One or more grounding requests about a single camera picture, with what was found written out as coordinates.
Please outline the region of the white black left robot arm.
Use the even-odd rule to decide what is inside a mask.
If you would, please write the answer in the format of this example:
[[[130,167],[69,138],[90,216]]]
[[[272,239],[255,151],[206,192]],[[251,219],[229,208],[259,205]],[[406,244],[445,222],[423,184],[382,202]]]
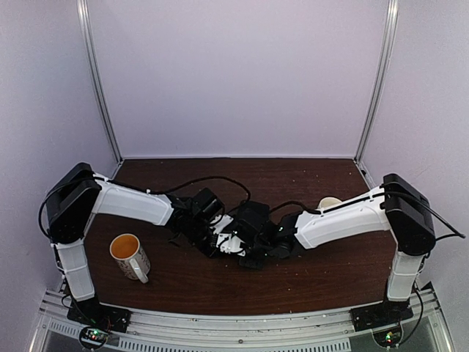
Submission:
[[[75,165],[48,192],[38,213],[40,230],[53,244],[70,288],[76,312],[90,326],[105,320],[87,264],[84,239],[97,214],[120,216],[165,227],[189,238],[203,253],[210,251],[210,223],[224,209],[208,188],[193,197],[143,191],[96,174],[89,164]]]

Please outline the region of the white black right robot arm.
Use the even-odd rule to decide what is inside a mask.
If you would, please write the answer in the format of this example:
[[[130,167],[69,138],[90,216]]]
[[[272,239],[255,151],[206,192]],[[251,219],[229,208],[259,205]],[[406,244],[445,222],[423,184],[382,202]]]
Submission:
[[[299,211],[274,223],[273,209],[246,202],[237,212],[248,254],[288,258],[305,250],[367,232],[389,231],[396,242],[386,300],[376,307],[376,318],[392,323],[404,311],[423,257],[436,244],[428,199],[397,174],[366,194],[326,208]]]

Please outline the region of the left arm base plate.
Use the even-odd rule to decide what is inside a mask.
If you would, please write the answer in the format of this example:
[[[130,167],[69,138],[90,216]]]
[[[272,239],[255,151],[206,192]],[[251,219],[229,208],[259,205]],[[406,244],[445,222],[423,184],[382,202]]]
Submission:
[[[74,296],[70,298],[68,320],[104,331],[122,333],[127,331],[131,317],[130,310],[101,304],[97,295],[84,301],[77,301]]]

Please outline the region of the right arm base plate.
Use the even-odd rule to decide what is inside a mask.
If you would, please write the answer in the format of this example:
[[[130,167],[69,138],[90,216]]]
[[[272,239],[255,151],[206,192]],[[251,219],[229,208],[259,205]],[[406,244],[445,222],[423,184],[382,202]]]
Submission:
[[[409,307],[388,307],[384,303],[354,308],[350,313],[355,331],[377,329],[413,317],[413,311]]]

